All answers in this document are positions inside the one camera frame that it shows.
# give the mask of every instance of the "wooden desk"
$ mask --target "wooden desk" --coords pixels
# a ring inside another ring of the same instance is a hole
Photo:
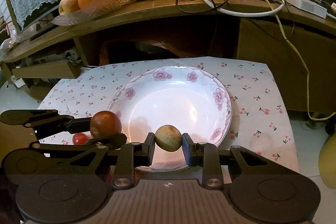
[[[229,4],[238,12],[259,13],[269,11],[267,3],[261,0],[230,0]],[[185,10],[191,11],[206,10],[208,8],[203,0],[183,2],[182,5]],[[336,36],[336,22],[332,19],[323,19],[290,5],[288,9],[291,14],[286,9],[282,9],[278,13],[281,19],[293,20]],[[120,9],[95,20],[74,26],[59,26],[33,41],[22,42],[4,55],[2,61],[5,63],[14,62],[58,42],[81,37],[110,27],[149,19],[185,15],[187,14],[176,8],[175,0],[133,0]]]
[[[221,3],[221,0],[214,1],[218,4]],[[202,0],[181,2],[181,5],[183,5],[183,9],[190,11],[200,11],[209,8]],[[263,0],[230,0],[229,5],[225,5],[224,8],[246,13],[269,11],[268,5]],[[298,47],[310,70],[310,88],[314,90],[310,96],[310,110],[317,112],[336,111],[336,91],[333,87],[333,80],[336,79],[333,61],[336,52],[336,22],[329,18],[322,19],[291,5],[288,6],[288,9],[289,11],[282,9],[278,15],[282,19],[286,33],[291,32],[291,26],[285,26],[286,22],[291,24],[293,21],[297,25],[290,41]],[[95,20],[75,26],[59,26],[34,41],[22,42],[4,55],[2,60],[0,60],[0,64],[6,77],[10,78],[11,71],[14,69],[13,62],[59,42],[73,40],[84,64],[97,65],[97,58],[102,44],[99,39],[102,32],[104,34],[113,33],[112,30],[115,29],[112,27],[127,23],[185,15],[190,14],[178,10],[175,6],[175,0],[132,0],[120,9]],[[242,19],[239,23],[237,19],[237,25],[240,25],[240,29],[238,51],[235,57],[266,63],[273,72],[287,109],[306,111],[306,81],[302,64],[293,50],[283,40],[277,23],[261,21],[260,19],[270,19],[271,21],[273,19],[267,17],[252,20],[262,26],[265,32],[252,25],[251,21]],[[225,29],[220,30],[221,34],[223,31],[226,34],[231,31],[230,26],[224,26]],[[119,28],[127,30],[128,27],[125,25]],[[269,35],[277,37],[277,41],[271,39]],[[140,40],[143,38],[138,35],[136,30],[133,33],[133,37],[138,37]]]

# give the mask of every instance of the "white power adapter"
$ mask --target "white power adapter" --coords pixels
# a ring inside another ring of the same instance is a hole
[[[306,11],[308,13],[317,15],[322,18],[327,17],[327,9],[310,0],[286,0],[286,1],[300,10]]]

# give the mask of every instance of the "cherry print tablecloth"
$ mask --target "cherry print tablecloth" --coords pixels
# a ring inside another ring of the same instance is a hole
[[[198,67],[214,75],[226,87],[231,98],[232,121],[219,145],[221,149],[241,145],[298,171],[289,118],[266,64],[201,57],[105,65],[84,71],[77,79],[59,81],[39,109],[57,109],[60,114],[76,118],[90,117],[106,110],[117,91],[132,78],[170,65]],[[72,135],[62,132],[40,142],[72,144]]]

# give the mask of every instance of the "black mechanical arm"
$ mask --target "black mechanical arm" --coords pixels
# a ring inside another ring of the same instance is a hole
[[[3,123],[33,128],[38,139],[89,131],[90,119],[57,110],[0,115]],[[184,158],[189,170],[202,167],[201,179],[169,179],[172,172],[137,179],[135,168],[152,164],[154,134],[143,143],[126,142],[122,133],[76,146],[33,142],[3,159],[0,189],[7,189],[13,211],[26,224],[308,224],[320,203],[320,191],[310,179],[241,146],[218,150],[214,144],[194,143],[187,133],[182,135]],[[107,183],[111,165],[115,170]],[[228,166],[229,184],[224,184],[221,165]]]

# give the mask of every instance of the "cable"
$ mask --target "cable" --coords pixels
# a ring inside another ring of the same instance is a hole
[[[214,5],[208,1],[208,0],[203,0],[209,7],[214,8]],[[281,5],[271,11],[268,12],[263,12],[263,13],[239,13],[239,12],[233,12],[230,10],[226,10],[223,8],[219,8],[217,9],[219,12],[223,13],[223,14],[227,14],[227,15],[231,15],[231,16],[237,16],[237,17],[265,17],[265,16],[271,16],[276,14],[277,12],[279,12],[283,7],[285,6],[285,2],[283,1],[281,3]]]
[[[334,17],[333,15],[331,15],[331,14],[329,14],[329,13],[327,13],[327,17],[330,17],[330,18],[332,18],[333,20],[336,20],[336,17]]]
[[[271,3],[270,3],[268,0],[265,0],[265,1],[266,1],[266,3],[268,4],[268,6],[270,7],[270,9],[271,9],[272,11],[274,11],[275,9],[274,9],[273,6],[271,5]],[[313,118],[313,117],[310,115],[310,113],[309,113],[309,76],[310,76],[310,74],[309,74],[308,67],[307,67],[305,61],[303,60],[302,56],[300,55],[299,51],[297,50],[297,48],[296,48],[296,47],[295,47],[295,46],[288,40],[288,38],[286,37],[286,34],[285,34],[285,31],[284,31],[283,26],[282,26],[282,24],[281,24],[280,18],[278,17],[277,14],[275,14],[275,17],[276,17],[277,22],[278,22],[278,24],[279,24],[280,31],[281,31],[281,34],[282,34],[283,38],[284,38],[285,41],[288,43],[288,45],[290,45],[290,47],[295,51],[295,53],[298,55],[298,57],[300,58],[301,63],[303,64],[303,66],[304,66],[304,68],[305,68],[305,70],[306,70],[306,72],[307,72],[307,112],[308,112],[308,116],[309,116],[309,118],[310,118],[311,120],[313,120],[313,121],[325,121],[325,120],[329,119],[330,117],[332,117],[333,115],[335,115],[336,112],[332,113],[332,114],[329,115],[328,117],[320,118],[320,119]]]
[[[214,28],[214,31],[213,31],[213,36],[212,36],[212,39],[210,41],[210,45],[209,45],[209,50],[208,50],[208,54],[209,56],[211,56],[211,53],[213,51],[213,45],[215,43],[215,40],[216,40],[216,34],[217,34],[217,29],[218,29],[218,15],[215,16],[216,17],[216,23],[215,23],[215,28]]]
[[[290,17],[291,17],[291,20],[292,20],[292,22],[293,22],[292,31],[291,31],[291,34],[290,34],[290,36],[289,36],[289,38],[291,38],[292,35],[293,35],[293,32],[294,32],[294,28],[295,28],[295,21],[293,20],[292,12],[291,12],[291,11],[288,9],[288,7],[287,7],[287,4],[288,4],[287,0],[284,0],[284,2],[285,2],[286,9],[287,9],[287,11],[288,11],[288,13],[289,13],[289,15],[290,15]]]

